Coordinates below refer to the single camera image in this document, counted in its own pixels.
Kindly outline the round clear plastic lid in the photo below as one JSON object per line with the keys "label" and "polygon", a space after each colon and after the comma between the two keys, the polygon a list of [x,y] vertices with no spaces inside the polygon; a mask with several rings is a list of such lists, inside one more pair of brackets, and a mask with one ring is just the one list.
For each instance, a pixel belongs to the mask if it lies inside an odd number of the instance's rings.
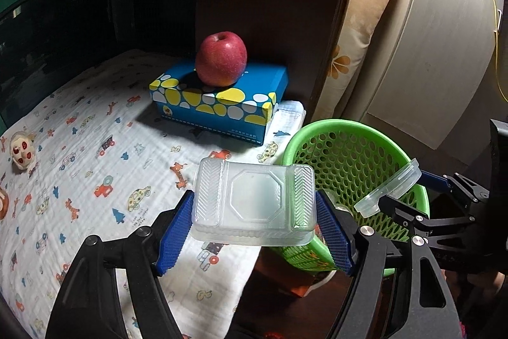
{"label": "round clear plastic lid", "polygon": [[380,209],[380,199],[383,196],[391,196],[399,199],[404,196],[420,179],[422,172],[419,169],[419,162],[413,158],[409,163],[396,171],[381,185],[372,190],[359,202],[354,205],[354,209],[363,218],[369,218],[378,214]]}

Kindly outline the clear rectangular plastic container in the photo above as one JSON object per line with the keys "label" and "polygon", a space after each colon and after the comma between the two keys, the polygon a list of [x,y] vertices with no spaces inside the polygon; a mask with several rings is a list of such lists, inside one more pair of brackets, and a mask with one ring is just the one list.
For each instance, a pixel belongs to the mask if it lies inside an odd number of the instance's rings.
{"label": "clear rectangular plastic container", "polygon": [[190,234],[214,243],[287,247],[312,241],[314,170],[204,158],[197,171]]}

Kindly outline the green plastic trash basket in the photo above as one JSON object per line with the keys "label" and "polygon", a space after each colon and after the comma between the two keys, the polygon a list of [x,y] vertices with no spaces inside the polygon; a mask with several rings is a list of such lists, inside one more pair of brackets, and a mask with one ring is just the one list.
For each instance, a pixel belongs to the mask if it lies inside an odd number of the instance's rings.
{"label": "green plastic trash basket", "polygon": [[[289,140],[281,165],[312,166],[316,190],[331,190],[335,201],[351,211],[359,226],[369,225],[383,237],[406,241],[408,232],[403,226],[381,213],[365,219],[354,205],[409,162],[405,152],[376,129],[361,122],[327,119],[301,128]],[[415,184],[400,200],[430,216],[423,186]],[[328,247],[317,234],[307,245],[271,249],[292,266],[311,274],[336,270]]]}

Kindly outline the printed white cloth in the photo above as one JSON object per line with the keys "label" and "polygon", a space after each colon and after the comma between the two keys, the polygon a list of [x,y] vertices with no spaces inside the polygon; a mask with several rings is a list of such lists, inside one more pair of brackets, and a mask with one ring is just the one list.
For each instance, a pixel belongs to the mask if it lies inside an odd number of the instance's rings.
{"label": "printed white cloth", "polygon": [[[278,161],[300,129],[301,103],[278,105],[261,146],[162,119],[149,84],[168,64],[121,56],[78,75],[3,133],[1,295],[7,314],[43,338],[58,290],[85,237],[127,237],[192,189],[203,158]],[[14,133],[34,139],[35,162],[19,170]]]}

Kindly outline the beige cabinet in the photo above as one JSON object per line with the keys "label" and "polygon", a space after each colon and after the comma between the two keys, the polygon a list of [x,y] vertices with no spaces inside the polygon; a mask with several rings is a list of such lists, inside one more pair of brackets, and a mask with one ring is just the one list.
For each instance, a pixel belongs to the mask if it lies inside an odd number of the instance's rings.
{"label": "beige cabinet", "polygon": [[505,0],[390,0],[343,117],[381,130],[420,160],[471,164],[504,116],[493,59]]}

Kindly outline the blue yellow tissue box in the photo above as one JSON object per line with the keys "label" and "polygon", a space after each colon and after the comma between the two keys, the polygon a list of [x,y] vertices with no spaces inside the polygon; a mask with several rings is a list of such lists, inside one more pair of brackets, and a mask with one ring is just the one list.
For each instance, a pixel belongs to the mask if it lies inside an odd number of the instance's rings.
{"label": "blue yellow tissue box", "polygon": [[283,66],[249,64],[227,87],[204,84],[191,63],[179,63],[149,84],[161,117],[261,145],[288,86]]}

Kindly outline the small plush toy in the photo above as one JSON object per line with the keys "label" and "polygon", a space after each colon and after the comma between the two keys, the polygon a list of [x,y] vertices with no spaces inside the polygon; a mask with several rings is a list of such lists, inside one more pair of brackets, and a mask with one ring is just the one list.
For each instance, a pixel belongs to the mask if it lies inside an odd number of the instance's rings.
{"label": "small plush toy", "polygon": [[10,156],[19,170],[27,170],[35,162],[34,139],[24,133],[16,132],[10,140]]}

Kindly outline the red apple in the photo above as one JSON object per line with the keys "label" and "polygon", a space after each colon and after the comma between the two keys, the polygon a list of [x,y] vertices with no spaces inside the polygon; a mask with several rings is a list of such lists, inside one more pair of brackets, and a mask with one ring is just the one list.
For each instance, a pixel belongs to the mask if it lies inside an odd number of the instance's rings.
{"label": "red apple", "polygon": [[247,63],[247,50],[242,39],[231,31],[206,37],[196,55],[196,72],[202,83],[213,87],[235,84]]}

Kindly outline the floral beige pillow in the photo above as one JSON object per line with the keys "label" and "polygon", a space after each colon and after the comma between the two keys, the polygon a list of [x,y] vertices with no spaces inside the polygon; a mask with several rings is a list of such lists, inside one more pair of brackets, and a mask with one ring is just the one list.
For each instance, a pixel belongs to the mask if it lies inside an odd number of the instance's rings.
{"label": "floral beige pillow", "polygon": [[349,0],[338,41],[332,52],[315,121],[332,118],[344,93],[360,69],[389,0]]}

